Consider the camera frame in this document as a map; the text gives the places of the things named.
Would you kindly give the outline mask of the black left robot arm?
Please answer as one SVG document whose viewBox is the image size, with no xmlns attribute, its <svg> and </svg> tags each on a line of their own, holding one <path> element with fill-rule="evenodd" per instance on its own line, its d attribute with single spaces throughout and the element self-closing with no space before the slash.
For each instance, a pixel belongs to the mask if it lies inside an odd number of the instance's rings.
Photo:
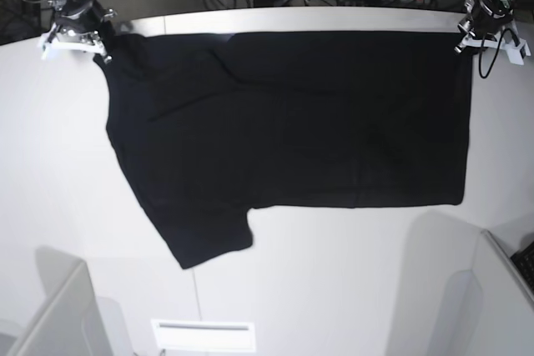
<svg viewBox="0 0 534 356">
<path fill-rule="evenodd" d="M 520 37 L 514 18 L 517 0 L 465 0 L 465 15 L 457 24 L 463 39 L 455 46 L 502 50 L 511 63 L 522 65 L 531 56 L 527 41 Z"/>
</svg>

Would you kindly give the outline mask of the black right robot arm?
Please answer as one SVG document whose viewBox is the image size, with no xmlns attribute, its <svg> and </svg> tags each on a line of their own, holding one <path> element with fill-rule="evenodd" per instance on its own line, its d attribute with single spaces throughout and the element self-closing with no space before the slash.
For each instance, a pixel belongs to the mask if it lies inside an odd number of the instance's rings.
<svg viewBox="0 0 534 356">
<path fill-rule="evenodd" d="M 109 47 L 114 36 L 112 8 L 98 0 L 43 0 L 52 12 L 51 27 L 38 41 L 42 58 L 60 51 L 92 53 L 104 63 L 112 61 Z"/>
</svg>

